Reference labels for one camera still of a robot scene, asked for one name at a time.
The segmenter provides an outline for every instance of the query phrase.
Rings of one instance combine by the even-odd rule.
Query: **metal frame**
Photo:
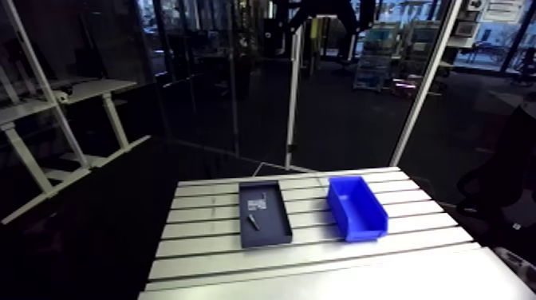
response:
[[[292,61],[292,75],[290,78],[290,100],[289,100],[289,120],[286,127],[286,155],[285,168],[290,169],[292,161],[291,147],[294,143],[294,123],[296,118],[296,101],[298,99],[298,81],[300,77],[300,65],[302,60],[302,35],[303,26],[296,29],[292,36],[292,50],[290,59]]]
[[[454,22],[458,17],[459,8],[461,7],[461,5],[462,0],[451,1],[449,10],[445,17],[446,21],[443,24],[441,31],[439,32],[438,41],[435,44],[434,51],[431,56],[432,61],[430,61],[428,67],[426,68],[423,83],[421,84],[416,99],[413,102],[412,110],[408,115],[408,119],[406,120],[404,129],[402,129],[402,133],[400,134],[398,143],[396,144],[395,151],[392,154],[389,166],[396,166],[400,162],[400,158],[402,157],[409,137],[412,134],[413,127],[415,126],[417,118],[419,117],[420,110],[423,107],[424,100],[426,99],[428,90],[430,89],[430,85],[432,85],[432,81],[434,80],[434,76],[436,75],[436,71],[439,66],[439,63],[441,62],[443,52],[447,47],[448,38],[451,36],[452,27],[454,26]]]

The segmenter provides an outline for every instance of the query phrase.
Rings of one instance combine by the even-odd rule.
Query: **aluminum table top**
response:
[[[384,238],[367,243],[341,240],[325,197],[328,178],[346,175],[363,176],[384,205],[389,215]],[[291,244],[246,251],[240,246],[238,183],[262,180],[278,180],[294,237]],[[423,257],[449,258],[454,266],[475,255],[492,257],[488,252],[399,168],[180,182],[140,298],[265,298],[269,286],[285,289],[280,293],[289,299],[331,298],[322,294],[325,291],[309,294],[304,286],[293,287],[288,280],[311,281],[318,283],[318,289],[328,289],[325,280],[332,282],[331,278],[345,276],[345,272],[366,277],[361,274],[365,267],[386,262],[413,259],[413,265],[424,271],[430,263],[421,263]],[[482,266],[489,267],[490,261],[494,260],[482,259]],[[505,267],[496,265],[500,270]],[[392,271],[395,264],[389,266]],[[257,286],[259,294],[248,294],[245,286]],[[220,297],[213,294],[215,289],[234,292],[225,292],[226,296],[219,290]]]

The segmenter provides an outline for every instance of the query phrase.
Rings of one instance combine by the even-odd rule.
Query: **glass wall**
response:
[[[380,20],[359,33],[355,56],[345,55],[348,31],[340,23],[340,32],[326,37],[338,40],[328,41],[337,56],[318,59],[321,35],[314,30],[322,27],[315,22],[325,19],[305,24],[293,165],[320,171],[388,165],[444,20],[436,11],[448,2],[433,4],[384,2],[376,11]],[[448,72],[450,66],[440,68]]]
[[[529,26],[519,49],[530,36]],[[496,38],[490,34],[488,40]],[[444,86],[443,91],[428,94],[399,166],[477,236],[512,236],[512,223],[534,225],[536,89],[531,79],[522,74],[505,79],[450,72],[435,80]],[[476,219],[464,218],[469,215]],[[483,226],[482,220],[506,226],[494,231]]]

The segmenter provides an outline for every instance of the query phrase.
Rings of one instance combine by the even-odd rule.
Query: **desk leg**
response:
[[[35,179],[41,190],[45,194],[49,194],[52,191],[52,184],[46,178],[45,173],[39,168],[37,161],[35,161],[34,156],[24,144],[24,141],[15,131],[15,124],[8,123],[4,124],[1,127],[2,131],[6,133],[7,138],[10,141],[11,146],[15,149],[15,152],[18,155],[18,158],[22,160],[22,163],[26,166],[32,177]]]
[[[104,102],[104,109],[106,109],[108,119],[110,119],[110,123],[112,123],[112,128],[116,134],[116,138],[119,142],[119,145],[122,149],[126,151],[130,150],[130,145],[128,144],[127,136],[124,134],[123,125],[119,120],[119,116],[117,116],[116,106],[113,104],[112,101],[112,94],[106,93],[102,95],[102,101]]]

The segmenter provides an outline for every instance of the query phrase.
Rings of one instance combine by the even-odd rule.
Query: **table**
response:
[[[112,101],[112,92],[117,92],[136,85],[134,81],[118,81],[114,79],[89,80],[73,85],[73,93],[66,100],[60,101],[62,105],[73,105],[80,101],[85,101],[94,97],[100,97],[104,104],[104,109],[110,120],[113,132],[116,135],[120,149],[109,157],[86,156],[92,167],[102,167],[108,162],[116,159],[118,156],[130,151],[135,146],[148,140],[150,136],[144,136],[132,143],[128,141],[124,133],[119,115],[117,114],[116,105]],[[76,160],[72,153],[66,153],[61,158],[67,160]]]
[[[73,85],[73,93],[68,97],[68,99],[59,101],[59,103],[61,105],[72,105],[77,102],[88,100],[94,97],[101,97],[104,103],[104,109],[106,110],[112,129],[120,145],[120,149],[118,149],[108,157],[90,156],[86,154],[82,154],[83,157],[80,157],[72,152],[65,153],[61,156],[62,159],[78,161],[81,164],[81,167],[74,172],[66,172],[55,169],[41,169],[34,157],[32,156],[30,150],[28,150],[28,148],[24,144],[24,141],[15,131],[13,121],[33,113],[39,113],[40,111],[46,109],[57,109],[57,103],[28,100],[26,102],[14,105],[13,107],[0,110],[0,130],[2,130],[7,135],[10,143],[17,151],[18,156],[21,158],[25,166],[32,174],[32,177],[35,179],[39,188],[43,191],[43,193],[30,200],[28,203],[25,203],[17,210],[10,213],[0,222],[7,224],[13,221],[20,215],[26,213],[31,208],[37,206],[46,199],[56,195],[58,192],[68,187],[70,184],[88,175],[90,173],[90,170],[87,167],[103,167],[105,164],[125,154],[126,152],[129,152],[135,146],[145,142],[150,138],[150,136],[144,136],[138,140],[129,142],[126,137],[126,134],[124,133],[123,125],[121,124],[120,118],[117,115],[115,104],[112,101],[112,92],[136,85],[135,82],[118,81],[112,79],[86,79],[88,81]],[[54,84],[57,86],[61,86],[62,82],[66,83],[67,81],[55,81]],[[81,160],[87,160],[89,166],[86,166],[86,162]],[[58,180],[61,182],[53,186],[49,180]]]
[[[388,235],[376,242],[342,242],[326,205],[328,178],[350,175],[363,176],[389,215]],[[278,180],[294,237],[291,244],[245,251],[238,183],[258,180]],[[309,300],[348,294],[536,298],[393,167],[180,182],[139,299]]]

